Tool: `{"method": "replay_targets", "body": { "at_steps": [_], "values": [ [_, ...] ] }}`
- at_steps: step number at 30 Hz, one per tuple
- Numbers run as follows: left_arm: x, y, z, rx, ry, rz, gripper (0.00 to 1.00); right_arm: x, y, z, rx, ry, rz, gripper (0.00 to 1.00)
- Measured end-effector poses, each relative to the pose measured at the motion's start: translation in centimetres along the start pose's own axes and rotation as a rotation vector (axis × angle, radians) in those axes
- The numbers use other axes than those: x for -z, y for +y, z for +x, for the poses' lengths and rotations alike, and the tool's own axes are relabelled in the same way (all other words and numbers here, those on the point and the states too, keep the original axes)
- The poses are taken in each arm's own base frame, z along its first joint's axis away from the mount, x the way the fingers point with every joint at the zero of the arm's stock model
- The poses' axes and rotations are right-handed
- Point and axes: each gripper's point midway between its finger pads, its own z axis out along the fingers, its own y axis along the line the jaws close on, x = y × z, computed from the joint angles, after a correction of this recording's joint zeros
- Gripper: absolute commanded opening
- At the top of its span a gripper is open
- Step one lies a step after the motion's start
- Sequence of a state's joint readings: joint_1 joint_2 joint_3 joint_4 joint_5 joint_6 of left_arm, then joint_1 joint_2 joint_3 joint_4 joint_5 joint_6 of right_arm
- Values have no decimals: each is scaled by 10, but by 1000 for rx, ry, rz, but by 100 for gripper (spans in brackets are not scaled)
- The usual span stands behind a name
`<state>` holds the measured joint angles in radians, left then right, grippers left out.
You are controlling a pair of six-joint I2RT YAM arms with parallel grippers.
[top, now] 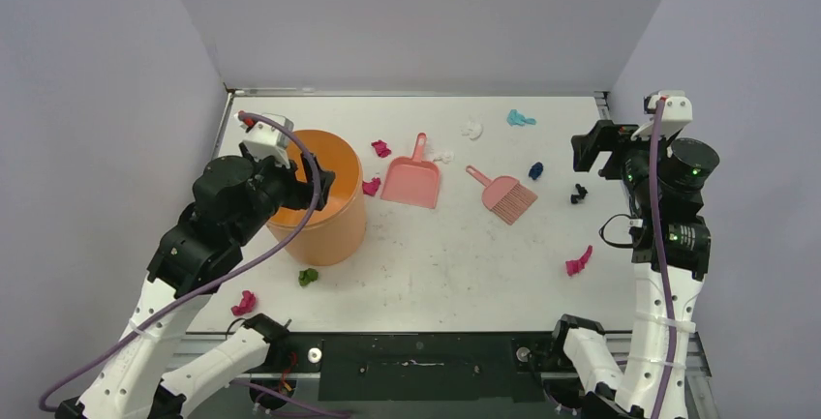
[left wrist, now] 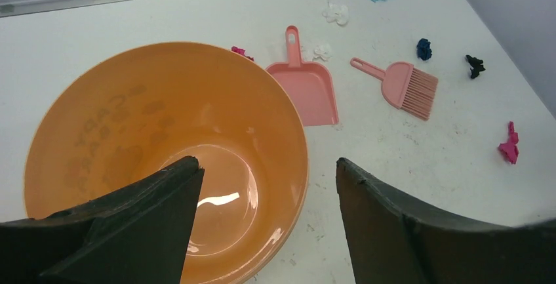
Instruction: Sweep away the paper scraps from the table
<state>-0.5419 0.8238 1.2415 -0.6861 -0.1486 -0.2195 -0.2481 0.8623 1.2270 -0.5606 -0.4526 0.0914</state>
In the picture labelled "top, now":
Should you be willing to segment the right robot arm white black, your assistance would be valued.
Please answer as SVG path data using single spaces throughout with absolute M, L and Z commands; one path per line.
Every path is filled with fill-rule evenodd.
M 629 243 L 635 310 L 629 352 L 610 353 L 600 323 L 570 314 L 557 322 L 547 344 L 550 362 L 574 369 L 579 398 L 546 387 L 582 418 L 685 418 L 684 385 L 697 298 L 708 274 L 712 236 L 700 214 L 701 191 L 720 163 L 709 144 L 673 135 L 660 139 L 657 158 L 634 125 L 598 121 L 571 139 L 573 168 L 587 172 L 602 152 L 599 171 L 623 184 L 628 195 Z

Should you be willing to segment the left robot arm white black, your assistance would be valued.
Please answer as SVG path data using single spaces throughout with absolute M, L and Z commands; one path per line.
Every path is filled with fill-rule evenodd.
M 281 369 L 288 329 L 264 314 L 182 368 L 167 365 L 186 331 L 221 283 L 235 276 L 241 249 L 281 208 L 312 213 L 324 206 L 335 175 L 303 156 L 294 162 L 250 155 L 211 161 L 193 186 L 194 202 L 161 239 L 121 340 L 102 370 L 57 418 L 185 418 L 235 377 L 260 366 Z

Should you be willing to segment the pink hand brush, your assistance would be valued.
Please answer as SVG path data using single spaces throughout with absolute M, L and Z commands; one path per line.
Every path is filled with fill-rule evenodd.
M 466 173 L 484 187 L 482 204 L 505 224 L 515 224 L 538 200 L 536 193 L 514 177 L 502 175 L 491 179 L 472 165 L 466 166 Z

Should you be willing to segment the pink plastic dustpan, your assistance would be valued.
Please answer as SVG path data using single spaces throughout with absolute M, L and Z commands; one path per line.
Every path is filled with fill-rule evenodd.
M 439 167 L 424 160 L 427 135 L 419 133 L 410 157 L 397 157 L 388 166 L 380 198 L 435 209 L 441 183 Z

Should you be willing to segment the green paper scrap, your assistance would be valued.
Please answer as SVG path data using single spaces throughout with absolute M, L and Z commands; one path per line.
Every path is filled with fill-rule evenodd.
M 307 268 L 299 272 L 298 283 L 301 287 L 305 287 L 319 279 L 319 271 L 314 268 Z

